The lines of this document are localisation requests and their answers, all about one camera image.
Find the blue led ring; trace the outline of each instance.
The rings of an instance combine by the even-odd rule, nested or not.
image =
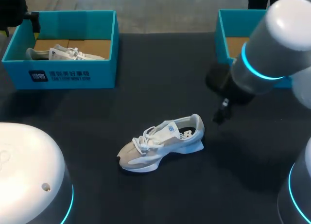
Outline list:
[[[291,189],[291,174],[292,174],[292,170],[293,170],[293,167],[294,167],[295,164],[293,164],[292,168],[291,168],[291,171],[290,171],[290,175],[288,176],[288,189],[290,191],[290,195],[291,195],[291,199],[293,201],[293,204],[295,205],[296,209],[298,210],[298,212],[300,213],[300,215],[309,223],[311,224],[311,221],[303,214],[303,212],[300,210],[300,208],[298,207],[294,197],[293,197],[293,194],[292,194],[292,189]]]
[[[245,53],[245,48],[246,48],[246,43],[243,44],[242,47],[242,60],[245,64],[245,66],[248,68],[248,70],[250,70],[254,75],[262,78],[262,79],[266,79],[266,80],[278,80],[278,79],[282,79],[283,77],[267,77],[265,75],[260,74],[259,72],[257,72],[255,69],[253,69],[253,67],[250,65],[250,63],[248,62],[247,58],[246,58],[246,53]]]
[[[72,186],[72,197],[71,197],[71,203],[70,203],[69,209],[68,209],[67,214],[66,214],[66,216],[64,217],[63,221],[62,221],[60,224],[64,224],[64,223],[65,223],[65,221],[66,221],[66,219],[67,219],[67,217],[69,216],[69,213],[70,213],[70,211],[71,211],[72,204],[73,204],[73,186]]]

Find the black table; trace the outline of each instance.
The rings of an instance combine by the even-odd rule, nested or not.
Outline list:
[[[115,89],[18,91],[0,70],[0,121],[47,132],[75,188],[76,224],[279,223],[277,191],[311,136],[311,111],[274,90],[217,127],[204,83],[213,34],[122,34]],[[168,156],[147,174],[119,150],[150,126],[197,113],[205,150]]]

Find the concrete floor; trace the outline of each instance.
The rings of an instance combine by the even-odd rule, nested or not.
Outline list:
[[[211,32],[218,9],[247,7],[247,0],[26,1],[30,11],[116,10],[121,33]],[[4,40],[0,35],[0,49]]]

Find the white sneaker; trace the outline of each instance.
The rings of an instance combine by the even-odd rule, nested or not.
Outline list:
[[[139,138],[133,138],[117,157],[120,166],[131,172],[151,172],[158,168],[161,159],[171,152],[194,153],[204,149],[201,139],[204,125],[193,114],[173,121],[164,121],[157,127],[145,130]]]
[[[27,60],[105,60],[104,58],[84,54],[79,52],[77,48],[64,48],[58,44],[49,51],[35,51],[32,48],[26,50]]]

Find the small hole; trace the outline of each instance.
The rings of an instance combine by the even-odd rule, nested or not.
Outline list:
[[[47,184],[47,183],[42,184],[41,187],[42,187],[42,189],[43,189],[44,191],[51,191],[51,187],[50,187],[50,185]]]

